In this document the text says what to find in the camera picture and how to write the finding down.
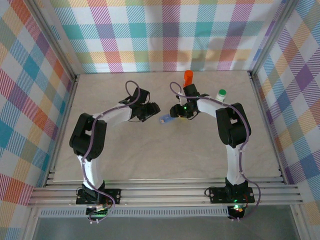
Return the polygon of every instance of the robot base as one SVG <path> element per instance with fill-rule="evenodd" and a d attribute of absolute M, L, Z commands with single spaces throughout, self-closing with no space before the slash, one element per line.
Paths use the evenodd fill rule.
<path fill-rule="evenodd" d="M 121 199 L 121 189 L 99 189 L 100 191 L 109 194 L 111 197 L 114 198 L 115 204 L 120 204 Z M 101 196 L 100 200 L 97 201 L 96 199 L 92 199 L 92 196 L 90 196 L 88 193 L 86 193 L 83 189 L 79 189 L 77 191 L 77 198 L 75 201 L 76 205 L 97 205 L 97 204 L 108 204 L 112 205 L 111 199 L 105 196 Z"/>
<path fill-rule="evenodd" d="M 252 204 L 255 202 L 252 187 L 248 187 L 243 194 L 234 196 L 233 198 L 228 197 L 225 187 L 210 187 L 209 197 L 212 204 Z"/>

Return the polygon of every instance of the table surface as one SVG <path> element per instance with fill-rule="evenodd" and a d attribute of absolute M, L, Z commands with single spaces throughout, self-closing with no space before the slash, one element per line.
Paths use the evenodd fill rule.
<path fill-rule="evenodd" d="M 223 178 L 227 175 L 227 151 L 214 117 L 200 113 L 195 119 L 176 118 L 161 124 L 159 117 L 178 103 L 169 83 L 183 84 L 183 72 L 104 73 L 81 75 L 56 164 L 54 181 L 81 181 L 78 158 L 69 140 L 82 113 L 95 114 L 112 108 L 128 95 L 125 82 L 136 81 L 150 91 L 150 101 L 161 112 L 145 122 L 123 122 L 106 133 L 100 155 L 105 180 Z M 248 177 L 279 177 L 278 162 L 262 120 L 246 71 L 195 72 L 193 83 L 201 94 L 215 97 L 225 89 L 228 104 L 241 103 L 252 134 L 244 154 Z M 135 86 L 130 84 L 133 93 Z"/>

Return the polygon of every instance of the small blue block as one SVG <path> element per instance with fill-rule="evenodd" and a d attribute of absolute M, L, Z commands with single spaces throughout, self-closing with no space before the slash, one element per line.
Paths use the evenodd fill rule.
<path fill-rule="evenodd" d="M 166 115 L 159 117 L 159 121 L 161 124 L 166 124 L 174 119 L 175 119 L 174 117 L 170 117 L 170 114 L 166 114 Z"/>

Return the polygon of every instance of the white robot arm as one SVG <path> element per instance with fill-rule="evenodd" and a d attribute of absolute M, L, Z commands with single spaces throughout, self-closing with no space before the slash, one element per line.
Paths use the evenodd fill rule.
<path fill-rule="evenodd" d="M 198 101 L 196 101 L 196 104 L 199 112 L 207 113 L 214 118 L 217 118 L 216 111 L 223 108 L 220 104 L 207 99 L 199 99 Z M 239 185 L 245 182 L 245 179 L 240 174 L 239 169 L 239 148 L 241 144 L 242 143 L 238 144 L 237 146 L 235 146 L 235 148 L 230 145 L 225 145 L 228 161 L 228 172 L 226 174 L 226 179 L 232 185 Z"/>
<path fill-rule="evenodd" d="M 248 187 L 248 182 L 243 177 L 244 170 L 241 171 L 240 169 L 240 151 L 242 151 L 243 157 L 245 147 L 242 147 L 242 145 L 247 139 L 245 123 L 248 127 L 249 135 L 251 134 L 251 128 L 242 105 L 240 103 L 226 105 L 212 101 L 215 98 L 207 94 L 200 94 L 194 84 L 185 86 L 183 91 L 183 95 L 181 94 L 182 90 L 178 93 L 180 96 L 177 95 L 177 97 L 180 99 L 180 104 L 176 104 L 170 109 L 170 116 L 173 118 L 188 118 L 189 120 L 195 117 L 194 113 L 207 113 L 213 116 L 217 120 L 219 137 L 226 146 L 228 170 L 225 178 L 225 187 L 212 187 L 209 189 L 211 203 L 254 202 L 252 188 Z"/>
<path fill-rule="evenodd" d="M 83 172 L 82 189 L 78 191 L 81 196 L 78 195 L 76 204 L 106 203 L 106 195 L 99 193 L 107 193 L 108 190 L 105 189 L 105 182 L 99 168 L 99 156 L 104 148 L 106 132 L 113 126 L 134 117 L 144 122 L 159 113 L 159 106 L 155 102 L 149 102 L 149 100 L 150 93 L 148 91 L 136 88 L 133 96 L 120 101 L 110 110 L 94 115 L 87 113 L 80 115 L 69 141 L 70 147 L 73 148 L 73 152 L 80 161 Z"/>

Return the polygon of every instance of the orange bottle cap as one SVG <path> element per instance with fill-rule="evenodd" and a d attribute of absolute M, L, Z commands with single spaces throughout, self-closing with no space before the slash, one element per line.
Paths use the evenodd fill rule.
<path fill-rule="evenodd" d="M 191 70 L 187 70 L 184 72 L 184 84 L 183 87 L 186 87 L 192 84 L 192 79 L 194 77 L 194 72 Z"/>

